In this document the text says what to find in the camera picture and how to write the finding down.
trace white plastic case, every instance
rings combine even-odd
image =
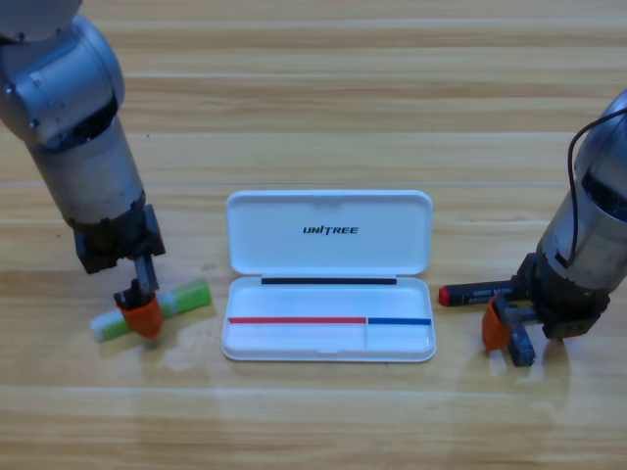
[[[226,203],[222,350],[238,360],[414,361],[436,351],[419,191],[243,191]]]

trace wooden table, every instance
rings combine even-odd
[[[624,0],[86,2],[168,254],[214,305],[158,345],[96,344],[132,266],[86,276],[21,142],[0,131],[0,468],[624,469],[627,291],[530,369],[487,357],[480,307],[434,303],[418,364],[238,363],[220,351],[224,201],[411,188],[444,283],[510,276],[566,193],[566,146],[627,85]]]

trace red and black marker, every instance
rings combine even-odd
[[[487,304],[493,296],[503,294],[508,301],[519,300],[519,293],[511,281],[477,282],[473,284],[453,284],[440,288],[442,306],[468,306]]]

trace orange part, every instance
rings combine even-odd
[[[157,298],[150,301],[145,306],[134,308],[133,310],[125,310],[118,306],[128,327],[143,336],[144,338],[155,338],[161,331],[161,325],[164,323],[164,316],[161,313],[161,307]]]
[[[481,320],[481,336],[488,352],[501,350],[509,343],[511,331],[499,319],[494,309],[493,300],[490,300],[483,320]]]

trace blue line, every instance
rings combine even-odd
[[[384,318],[372,317],[368,319],[368,325],[423,325],[430,326],[430,318]]]

